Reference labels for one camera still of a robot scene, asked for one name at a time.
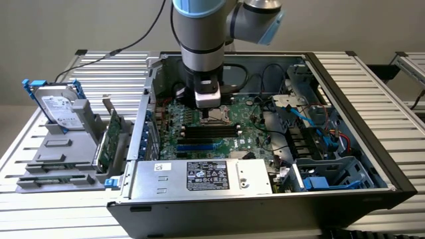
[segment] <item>circuit board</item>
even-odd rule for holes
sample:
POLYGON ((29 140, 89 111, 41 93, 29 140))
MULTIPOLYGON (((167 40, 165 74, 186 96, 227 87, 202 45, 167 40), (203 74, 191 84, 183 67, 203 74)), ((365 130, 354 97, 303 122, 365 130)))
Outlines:
MULTIPOLYGON (((175 101, 170 101, 166 105, 166 113, 158 114, 163 116, 163 120, 157 121, 161 124, 161 155, 159 160, 175 159, 213 159, 213 158, 242 158, 249 152, 255 158, 262 158, 269 163, 273 160, 273 153, 259 147, 257 141, 263 141, 266 135, 254 128, 249 120, 254 109, 253 98, 247 96, 233 97, 230 104, 221 106, 221 117, 218 109, 211 109, 209 113, 210 121, 202 117, 202 112, 191 110, 175 101), (178 139, 182 139, 182 126, 214 127, 221 125, 239 125, 241 134, 237 137, 211 138, 211 150, 177 150, 178 139)), ((259 118, 259 112, 254 112, 253 116, 259 118)))
POLYGON ((115 111, 111 111, 110 121, 102 136, 101 143, 95 151, 95 162, 102 171, 107 170, 110 162, 113 162, 117 152, 121 131, 121 118, 115 111))

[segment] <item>power supply label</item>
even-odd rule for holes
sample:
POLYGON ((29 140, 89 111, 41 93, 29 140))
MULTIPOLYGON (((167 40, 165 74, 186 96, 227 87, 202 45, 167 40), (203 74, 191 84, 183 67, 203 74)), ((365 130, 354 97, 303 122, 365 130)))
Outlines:
POLYGON ((186 188, 189 191, 230 189, 226 162, 187 162, 186 188))

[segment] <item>warning label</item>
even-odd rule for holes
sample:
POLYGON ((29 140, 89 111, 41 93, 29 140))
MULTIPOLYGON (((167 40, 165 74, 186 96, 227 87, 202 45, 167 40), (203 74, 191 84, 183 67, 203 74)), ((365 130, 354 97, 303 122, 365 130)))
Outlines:
POLYGON ((225 161, 187 162, 189 191, 230 189, 225 161))
POLYGON ((67 129, 82 128, 77 114, 71 111, 71 103, 62 96, 42 96, 41 100, 49 111, 53 121, 67 129))

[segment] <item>motherboard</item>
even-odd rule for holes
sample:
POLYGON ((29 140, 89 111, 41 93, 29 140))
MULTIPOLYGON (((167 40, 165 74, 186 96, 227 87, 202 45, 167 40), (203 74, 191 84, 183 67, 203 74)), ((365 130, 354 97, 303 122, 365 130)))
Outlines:
POLYGON ((253 97, 231 97, 227 104, 207 111, 193 110, 175 100, 166 101, 158 102, 155 113, 159 160, 254 157, 266 164, 273 160, 273 152, 265 150, 270 146, 262 144, 267 135, 251 122, 251 118, 261 117, 253 97))

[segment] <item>aluminum profile table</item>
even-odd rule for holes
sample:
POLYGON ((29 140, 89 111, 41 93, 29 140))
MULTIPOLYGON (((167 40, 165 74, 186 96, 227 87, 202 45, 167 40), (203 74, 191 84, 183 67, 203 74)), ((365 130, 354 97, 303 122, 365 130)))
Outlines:
MULTIPOLYGON (((105 52, 77 56, 69 66, 93 61, 105 52)), ((391 210, 378 210, 347 229, 425 236, 425 126, 355 56, 317 52, 318 60, 353 103, 418 194, 391 210)), ((146 52, 123 52, 77 69, 69 79, 81 81, 93 111, 106 117, 101 96, 110 94, 119 114, 135 118, 143 87, 146 52)), ((46 130, 36 110, 0 160, 0 238, 129 238, 105 203, 118 191, 17 194, 17 177, 36 154, 46 130)), ((221 236, 215 238, 313 238, 318 230, 221 236)))
POLYGON ((425 89, 425 52, 397 52, 391 65, 418 81, 425 89))

